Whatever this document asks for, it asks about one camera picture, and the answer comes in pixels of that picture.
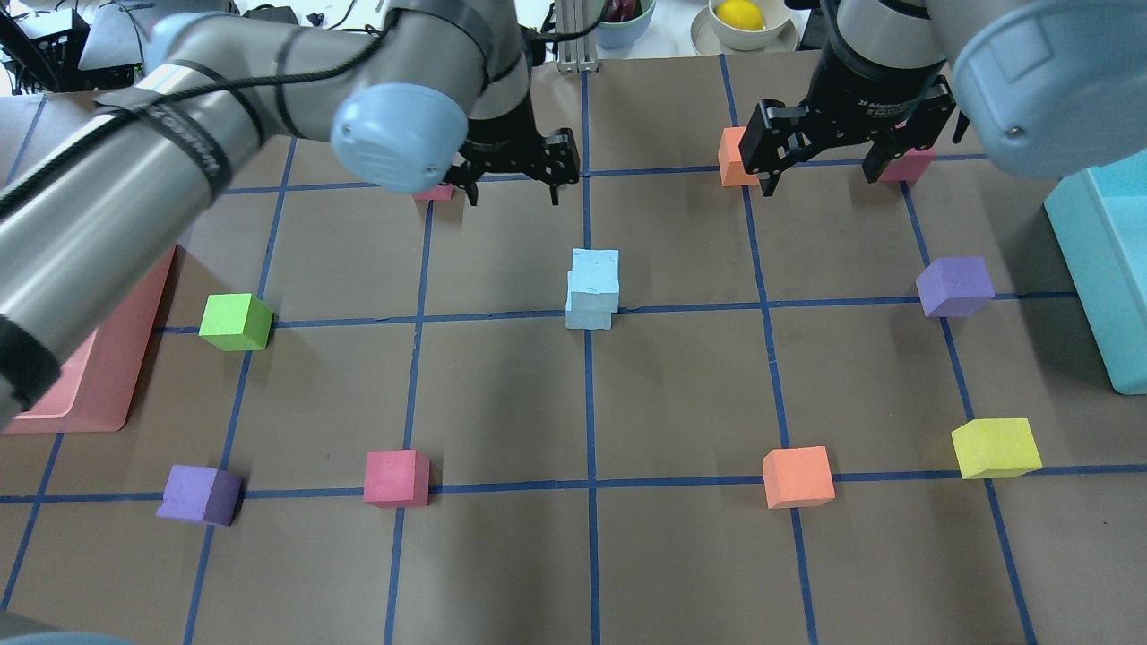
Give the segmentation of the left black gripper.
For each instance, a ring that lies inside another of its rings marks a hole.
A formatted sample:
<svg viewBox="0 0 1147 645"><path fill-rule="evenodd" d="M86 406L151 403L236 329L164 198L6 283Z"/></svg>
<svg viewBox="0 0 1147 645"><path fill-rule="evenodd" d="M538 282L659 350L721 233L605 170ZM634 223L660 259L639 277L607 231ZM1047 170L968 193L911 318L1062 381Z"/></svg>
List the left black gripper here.
<svg viewBox="0 0 1147 645"><path fill-rule="evenodd" d="M477 180L487 173L521 173L548 185L553 207L560 205L563 187L579 181L582 161L574 130L543 135L528 91L508 112L468 121L460 154L463 162L450 168L448 184L463 189L471 207L479 204Z"/></svg>

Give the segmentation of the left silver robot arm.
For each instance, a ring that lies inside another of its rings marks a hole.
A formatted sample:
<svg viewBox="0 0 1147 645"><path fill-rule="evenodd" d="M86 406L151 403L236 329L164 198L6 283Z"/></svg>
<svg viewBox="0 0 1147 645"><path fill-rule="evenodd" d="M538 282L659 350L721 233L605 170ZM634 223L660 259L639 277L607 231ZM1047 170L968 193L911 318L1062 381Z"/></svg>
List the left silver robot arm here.
<svg viewBox="0 0 1147 645"><path fill-rule="evenodd" d="M538 132L512 1L391 1L361 32L177 13L147 73L3 189L3 425L154 269L270 135L331 143L349 171L477 200L485 173L579 180L574 132Z"/></svg>

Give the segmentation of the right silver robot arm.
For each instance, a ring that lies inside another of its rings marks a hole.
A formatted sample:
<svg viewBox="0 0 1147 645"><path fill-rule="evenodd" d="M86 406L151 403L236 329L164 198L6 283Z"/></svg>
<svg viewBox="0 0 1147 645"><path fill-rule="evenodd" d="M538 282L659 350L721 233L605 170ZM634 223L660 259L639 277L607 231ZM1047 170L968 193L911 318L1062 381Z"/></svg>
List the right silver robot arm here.
<svg viewBox="0 0 1147 645"><path fill-rule="evenodd" d="M1144 1L824 1L828 29L802 102L763 99L740 156L772 195L787 168L871 143L877 181L936 143L951 115L988 160L1062 178L1144 150Z"/></svg>

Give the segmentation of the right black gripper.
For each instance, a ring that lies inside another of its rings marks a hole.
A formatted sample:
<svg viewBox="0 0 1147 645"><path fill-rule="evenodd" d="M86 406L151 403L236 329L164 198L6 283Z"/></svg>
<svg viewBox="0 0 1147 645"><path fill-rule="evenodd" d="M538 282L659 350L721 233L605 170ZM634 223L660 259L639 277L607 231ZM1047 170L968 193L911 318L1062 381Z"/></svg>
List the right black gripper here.
<svg viewBox="0 0 1147 645"><path fill-rule="evenodd" d="M957 110L941 63L888 67L864 57L841 36L828 37L806 98L787 106L762 99L740 143L746 172L774 196L787 168L820 151L871 142L863 160L875 184L907 150L929 150Z"/></svg>

